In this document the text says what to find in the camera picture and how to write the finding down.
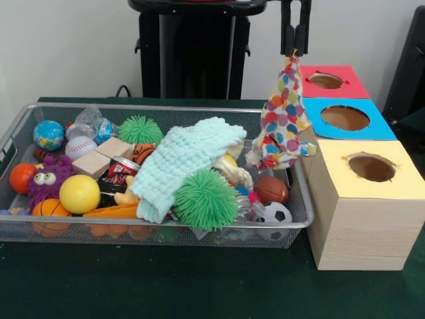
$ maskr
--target polka dot fabric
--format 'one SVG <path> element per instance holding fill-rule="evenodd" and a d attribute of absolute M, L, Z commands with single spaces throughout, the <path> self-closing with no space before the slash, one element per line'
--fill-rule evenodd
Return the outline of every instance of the polka dot fabric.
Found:
<path fill-rule="evenodd" d="M 264 106 L 262 132 L 247 155 L 248 163 L 260 171 L 267 167 L 285 169 L 295 164 L 298 157 L 315 154 L 315 145 L 298 139 L 311 126 L 305 115 L 302 91 L 301 70 L 294 54 L 286 59 L 272 96 Z"/>

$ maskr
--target white wall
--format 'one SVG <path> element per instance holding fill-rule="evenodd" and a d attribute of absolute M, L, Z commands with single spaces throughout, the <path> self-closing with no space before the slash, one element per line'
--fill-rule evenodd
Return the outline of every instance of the white wall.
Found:
<path fill-rule="evenodd" d="M 352 64 L 383 107 L 423 0 L 313 0 L 304 64 Z M 282 65 L 280 4 L 251 17 L 243 98 L 267 98 Z M 39 96 L 141 96 L 138 13 L 125 0 L 0 0 L 0 133 Z"/>

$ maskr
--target circular hole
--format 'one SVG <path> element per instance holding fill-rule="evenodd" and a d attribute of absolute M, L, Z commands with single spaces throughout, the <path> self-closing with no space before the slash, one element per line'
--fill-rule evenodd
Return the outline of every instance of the circular hole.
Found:
<path fill-rule="evenodd" d="M 350 106 L 335 105 L 321 111 L 321 118 L 328 124 L 346 131 L 359 131 L 371 122 L 360 110 Z"/>
<path fill-rule="evenodd" d="M 328 73 L 315 73 L 310 76 L 310 81 L 314 85 L 328 90 L 335 90 L 343 85 L 343 81 L 338 76 Z"/>
<path fill-rule="evenodd" d="M 373 154 L 355 156 L 348 164 L 358 176 L 369 181 L 389 181 L 395 175 L 395 170 L 388 160 Z"/>

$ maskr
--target yellow box top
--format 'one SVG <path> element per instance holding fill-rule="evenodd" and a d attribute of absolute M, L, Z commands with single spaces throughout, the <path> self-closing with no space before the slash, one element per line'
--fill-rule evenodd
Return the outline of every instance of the yellow box top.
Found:
<path fill-rule="evenodd" d="M 340 197 L 425 199 L 425 181 L 399 141 L 317 143 Z"/>

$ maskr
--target yellow ball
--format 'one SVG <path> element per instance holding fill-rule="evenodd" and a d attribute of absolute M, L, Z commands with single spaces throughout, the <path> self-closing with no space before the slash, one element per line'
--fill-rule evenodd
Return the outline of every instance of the yellow ball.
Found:
<path fill-rule="evenodd" d="M 71 176 L 60 187 L 59 199 L 71 213 L 85 214 L 99 205 L 100 188 L 90 176 Z"/>
<path fill-rule="evenodd" d="M 234 158 L 228 154 L 224 155 L 224 159 L 226 160 L 226 162 L 228 162 L 231 166 L 233 167 L 238 167 L 238 164 L 236 164 L 236 161 L 234 160 Z"/>

